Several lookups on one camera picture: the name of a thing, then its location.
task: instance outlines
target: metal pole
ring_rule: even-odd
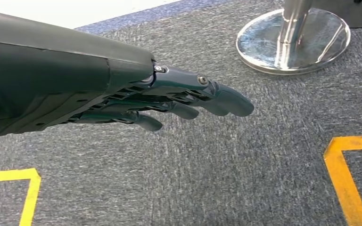
[[[283,23],[278,40],[292,44],[300,40],[302,29],[313,0],[285,0]]]

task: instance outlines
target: robotic hand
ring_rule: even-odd
[[[0,136],[65,123],[162,124],[141,112],[194,119],[203,107],[244,117],[254,107],[207,77],[160,66],[141,48],[0,14]]]

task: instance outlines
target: blue carpet edge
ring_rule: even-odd
[[[75,28],[81,32],[100,34],[106,31],[118,30],[127,26],[138,25],[145,22],[155,21],[176,14],[192,11],[199,8],[210,7],[232,0],[181,0],[155,8],[126,14],[108,20],[96,22],[90,25]]]

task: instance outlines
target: prosthetic forearm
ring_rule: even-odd
[[[64,123],[162,124],[141,111],[247,116],[253,105],[207,77],[160,66],[147,50],[0,14],[0,136]]]

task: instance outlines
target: yellow tape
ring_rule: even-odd
[[[41,186],[41,177],[35,168],[0,171],[0,181],[27,179],[30,180],[30,184],[28,186],[19,226],[31,226],[33,224],[35,206],[37,204],[38,193]]]
[[[362,150],[362,136],[335,137],[324,160],[348,225],[362,226],[362,199],[342,154],[353,150]]]

